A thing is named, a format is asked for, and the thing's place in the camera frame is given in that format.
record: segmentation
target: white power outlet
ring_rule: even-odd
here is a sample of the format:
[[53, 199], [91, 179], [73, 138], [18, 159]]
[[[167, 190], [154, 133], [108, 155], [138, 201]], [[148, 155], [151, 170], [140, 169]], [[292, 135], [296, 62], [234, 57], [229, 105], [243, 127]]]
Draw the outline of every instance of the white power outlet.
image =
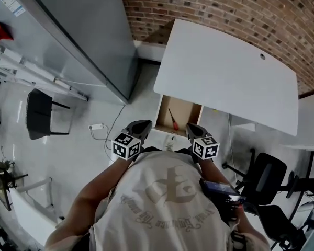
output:
[[97, 129], [102, 129], [104, 128], [104, 124], [103, 123], [97, 123], [97, 124], [90, 124], [88, 126], [88, 130], [97, 130]]

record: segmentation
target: brick wall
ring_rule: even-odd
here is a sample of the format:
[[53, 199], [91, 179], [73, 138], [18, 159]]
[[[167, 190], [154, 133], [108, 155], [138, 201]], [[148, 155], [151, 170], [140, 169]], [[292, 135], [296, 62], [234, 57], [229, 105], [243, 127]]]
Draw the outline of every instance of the brick wall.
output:
[[175, 18], [238, 37], [297, 73], [314, 90], [314, 0], [123, 0], [134, 39], [167, 44]]

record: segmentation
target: baseboard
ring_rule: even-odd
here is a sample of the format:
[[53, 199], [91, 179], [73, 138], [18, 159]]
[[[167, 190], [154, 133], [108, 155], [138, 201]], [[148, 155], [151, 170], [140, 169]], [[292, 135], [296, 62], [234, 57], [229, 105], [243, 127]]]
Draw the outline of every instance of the baseboard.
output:
[[139, 58], [161, 62], [166, 46], [163, 44], [146, 43], [134, 40], [134, 45]]

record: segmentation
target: black desk leg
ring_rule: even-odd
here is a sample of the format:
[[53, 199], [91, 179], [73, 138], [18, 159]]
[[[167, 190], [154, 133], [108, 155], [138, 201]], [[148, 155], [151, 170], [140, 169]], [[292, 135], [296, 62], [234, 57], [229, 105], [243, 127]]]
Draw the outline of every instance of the black desk leg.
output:
[[55, 104], [55, 105], [57, 105], [57, 106], [59, 106], [59, 107], [63, 107], [63, 108], [65, 108], [65, 109], [69, 109], [69, 107], [68, 107], [68, 106], [65, 106], [65, 105], [60, 104], [60, 103], [55, 102], [55, 101], [53, 101], [53, 102], [52, 102], [52, 104]]
[[50, 135], [69, 135], [69, 133], [57, 133], [57, 132], [51, 132]]

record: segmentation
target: desk top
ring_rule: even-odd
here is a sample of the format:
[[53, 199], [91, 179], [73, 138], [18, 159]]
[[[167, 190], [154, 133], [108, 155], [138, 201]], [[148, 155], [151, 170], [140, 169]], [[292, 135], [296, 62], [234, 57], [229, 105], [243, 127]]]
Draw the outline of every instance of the desk top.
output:
[[199, 24], [175, 21], [154, 91], [297, 134], [295, 72], [256, 47]]

